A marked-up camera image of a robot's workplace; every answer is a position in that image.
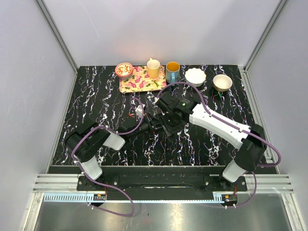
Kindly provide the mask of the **small red patterned bowl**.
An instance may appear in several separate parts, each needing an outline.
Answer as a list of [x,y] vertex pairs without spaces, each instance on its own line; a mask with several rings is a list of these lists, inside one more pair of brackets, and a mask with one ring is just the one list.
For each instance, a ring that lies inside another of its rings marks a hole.
[[115,68],[118,77],[125,78],[133,73],[133,66],[130,63],[120,63]]

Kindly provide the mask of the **yellow mug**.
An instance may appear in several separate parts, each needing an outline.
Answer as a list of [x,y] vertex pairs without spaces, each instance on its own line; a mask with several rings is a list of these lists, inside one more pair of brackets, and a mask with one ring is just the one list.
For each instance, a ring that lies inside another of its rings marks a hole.
[[156,59],[150,58],[147,62],[147,73],[151,79],[156,79],[159,76],[160,62]]

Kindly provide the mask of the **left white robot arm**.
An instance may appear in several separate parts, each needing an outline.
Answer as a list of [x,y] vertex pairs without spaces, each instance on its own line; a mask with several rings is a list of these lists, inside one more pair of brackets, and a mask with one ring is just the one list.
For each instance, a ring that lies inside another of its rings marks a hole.
[[154,134],[163,129],[159,119],[150,114],[144,115],[139,126],[137,119],[129,116],[118,128],[121,135],[99,128],[78,145],[87,133],[97,126],[98,124],[90,119],[69,133],[64,142],[66,148],[74,154],[74,158],[89,176],[87,184],[93,190],[100,190],[104,185],[103,171],[96,160],[96,154],[102,146],[119,151],[122,148],[126,149],[134,137],[141,134]]

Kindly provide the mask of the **cream bowl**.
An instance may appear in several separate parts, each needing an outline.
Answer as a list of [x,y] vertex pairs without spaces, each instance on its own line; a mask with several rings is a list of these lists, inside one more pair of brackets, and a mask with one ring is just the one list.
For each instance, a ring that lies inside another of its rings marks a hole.
[[213,85],[218,92],[225,92],[232,87],[233,81],[229,76],[219,74],[213,78]]

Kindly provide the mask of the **white scalloped plate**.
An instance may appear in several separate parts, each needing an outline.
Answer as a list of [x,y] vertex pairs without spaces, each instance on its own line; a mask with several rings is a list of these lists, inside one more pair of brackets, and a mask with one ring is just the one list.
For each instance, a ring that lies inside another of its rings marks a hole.
[[199,68],[188,69],[184,76],[186,81],[193,84],[195,87],[203,85],[206,80],[205,72]]

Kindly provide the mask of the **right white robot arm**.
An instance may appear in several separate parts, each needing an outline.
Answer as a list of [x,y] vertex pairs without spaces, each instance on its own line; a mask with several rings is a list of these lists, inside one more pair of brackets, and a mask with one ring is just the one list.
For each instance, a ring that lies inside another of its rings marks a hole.
[[168,136],[176,134],[191,123],[220,136],[237,149],[235,158],[226,165],[219,178],[219,186],[223,190],[231,190],[245,172],[255,171],[267,149],[264,129],[260,125],[250,127],[232,121],[205,107],[200,99],[179,99],[165,92],[156,104],[162,111],[159,119]]

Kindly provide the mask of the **floral rectangular tray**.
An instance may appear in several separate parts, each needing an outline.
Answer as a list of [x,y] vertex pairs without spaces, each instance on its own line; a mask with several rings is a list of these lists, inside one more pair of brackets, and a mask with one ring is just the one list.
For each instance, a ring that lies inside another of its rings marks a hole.
[[135,66],[132,76],[120,80],[119,91],[121,93],[145,92],[161,90],[167,85],[165,67],[160,66],[159,76],[156,79],[149,77],[146,66]]

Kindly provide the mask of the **blue mug orange inside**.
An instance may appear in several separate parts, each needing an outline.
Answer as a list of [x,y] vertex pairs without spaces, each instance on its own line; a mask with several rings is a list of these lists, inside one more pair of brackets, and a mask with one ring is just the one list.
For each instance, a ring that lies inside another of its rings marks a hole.
[[166,65],[166,81],[167,83],[178,82],[180,78],[180,65],[177,62],[169,62]]

